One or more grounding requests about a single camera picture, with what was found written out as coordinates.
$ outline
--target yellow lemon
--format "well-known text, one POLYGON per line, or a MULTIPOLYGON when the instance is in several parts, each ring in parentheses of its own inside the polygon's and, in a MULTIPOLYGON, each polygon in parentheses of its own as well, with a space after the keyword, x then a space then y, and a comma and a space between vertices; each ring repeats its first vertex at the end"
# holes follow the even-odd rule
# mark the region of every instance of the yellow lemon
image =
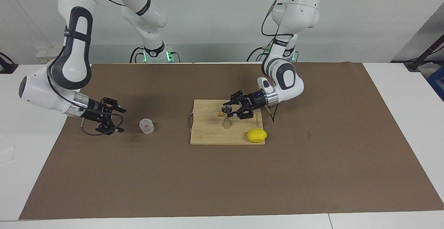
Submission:
POLYGON ((250 142, 263 142, 267 137, 267 132, 262 129, 252 129, 248 131, 247 138, 250 142))

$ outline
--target brown surface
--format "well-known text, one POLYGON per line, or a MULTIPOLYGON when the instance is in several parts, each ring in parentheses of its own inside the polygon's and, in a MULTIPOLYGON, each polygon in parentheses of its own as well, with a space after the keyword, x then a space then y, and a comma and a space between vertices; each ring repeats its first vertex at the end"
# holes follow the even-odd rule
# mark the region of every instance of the brown surface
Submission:
MULTIPOLYGON (((231 127, 222 127, 225 116, 221 107, 229 100, 195 100, 193 106, 193 131, 191 132, 191 145, 265 145, 263 142, 250 142, 247 133, 251 129, 263 129, 262 112, 254 110, 252 119, 230 118, 231 127)), ((233 110, 240 106, 233 105, 233 110)))
POLYGON ((190 145, 193 100, 257 90, 259 65, 94 65, 82 92, 119 100, 126 131, 68 118, 20 219, 444 209, 361 64, 297 70, 305 91, 264 116, 265 146, 216 147, 190 145))

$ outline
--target wooden cutting board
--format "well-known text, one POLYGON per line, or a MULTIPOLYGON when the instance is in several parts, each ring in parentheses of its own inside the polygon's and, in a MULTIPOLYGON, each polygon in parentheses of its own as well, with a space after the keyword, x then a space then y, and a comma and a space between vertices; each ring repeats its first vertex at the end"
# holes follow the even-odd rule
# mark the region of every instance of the wooden cutting board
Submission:
POLYGON ((223 128, 221 107, 226 100, 195 100, 194 119, 191 128, 191 145, 265 145, 265 141, 259 143, 250 142, 247 133, 251 129, 263 129, 262 113, 260 109, 254 110, 252 119, 240 120, 232 117, 231 127, 223 128))

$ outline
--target transparent cup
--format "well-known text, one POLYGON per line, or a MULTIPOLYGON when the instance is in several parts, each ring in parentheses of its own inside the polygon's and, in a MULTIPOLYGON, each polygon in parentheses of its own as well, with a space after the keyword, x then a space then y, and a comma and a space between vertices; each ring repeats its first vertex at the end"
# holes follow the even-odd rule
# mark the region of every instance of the transparent cup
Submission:
POLYGON ((141 120, 139 126, 144 134, 152 134, 154 132, 154 124, 150 119, 141 120))

